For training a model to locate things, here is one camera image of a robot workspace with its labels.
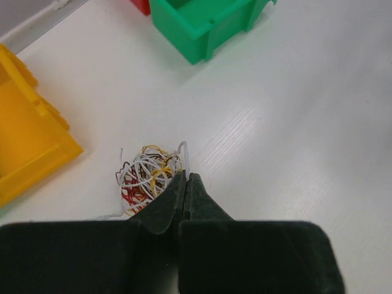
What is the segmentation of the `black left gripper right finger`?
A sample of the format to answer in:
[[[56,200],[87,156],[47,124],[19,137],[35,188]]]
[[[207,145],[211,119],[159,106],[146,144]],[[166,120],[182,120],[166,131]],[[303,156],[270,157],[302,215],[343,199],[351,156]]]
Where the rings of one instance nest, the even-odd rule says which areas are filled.
[[[305,221],[233,220],[198,174],[179,225],[181,293],[344,293],[330,239]]]

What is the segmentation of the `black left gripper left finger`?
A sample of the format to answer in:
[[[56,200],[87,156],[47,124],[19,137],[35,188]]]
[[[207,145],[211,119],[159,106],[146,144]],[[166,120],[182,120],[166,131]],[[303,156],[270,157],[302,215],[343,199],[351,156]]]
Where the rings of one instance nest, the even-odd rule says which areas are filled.
[[[1,227],[2,293],[132,293],[178,251],[186,174],[127,220],[23,222]]]

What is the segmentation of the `green plastic bin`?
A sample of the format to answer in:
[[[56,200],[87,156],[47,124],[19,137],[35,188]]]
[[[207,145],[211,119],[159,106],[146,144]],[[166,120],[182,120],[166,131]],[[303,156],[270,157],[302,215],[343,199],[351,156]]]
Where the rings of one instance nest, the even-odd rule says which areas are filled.
[[[269,0],[150,1],[154,26],[191,64],[209,61],[215,49],[248,32]]]

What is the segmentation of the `red plastic bin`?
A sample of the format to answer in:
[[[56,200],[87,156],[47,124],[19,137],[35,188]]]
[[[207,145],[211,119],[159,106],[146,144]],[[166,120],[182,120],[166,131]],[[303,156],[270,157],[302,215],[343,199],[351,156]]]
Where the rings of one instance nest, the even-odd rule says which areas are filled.
[[[148,16],[151,14],[149,0],[130,0],[130,1],[143,15]]]

